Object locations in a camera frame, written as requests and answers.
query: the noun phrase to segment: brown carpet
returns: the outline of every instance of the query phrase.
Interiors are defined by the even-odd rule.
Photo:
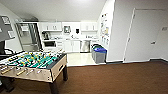
[[[168,64],[145,62],[68,67],[68,81],[57,78],[60,94],[168,94]],[[2,94],[50,94],[48,83],[16,79]]]

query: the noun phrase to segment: blue recycling bin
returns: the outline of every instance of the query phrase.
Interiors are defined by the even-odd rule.
[[[106,59],[107,50],[104,48],[95,48],[94,49],[94,58],[95,63],[104,63]]]

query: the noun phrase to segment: trash can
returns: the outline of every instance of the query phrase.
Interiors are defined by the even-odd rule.
[[[94,61],[95,63],[104,63],[106,58],[107,50],[104,48],[95,48],[94,49]]]
[[[103,47],[99,44],[93,44],[92,45],[91,53],[92,53],[93,60],[95,60],[95,51],[94,51],[95,48],[103,48]]]

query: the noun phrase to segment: ceiling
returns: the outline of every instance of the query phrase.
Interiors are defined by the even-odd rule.
[[[97,21],[106,0],[0,0],[24,19],[39,21]]]

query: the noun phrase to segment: refrigerator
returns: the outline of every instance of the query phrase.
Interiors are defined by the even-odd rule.
[[[19,40],[24,51],[42,49],[37,23],[16,23]]]

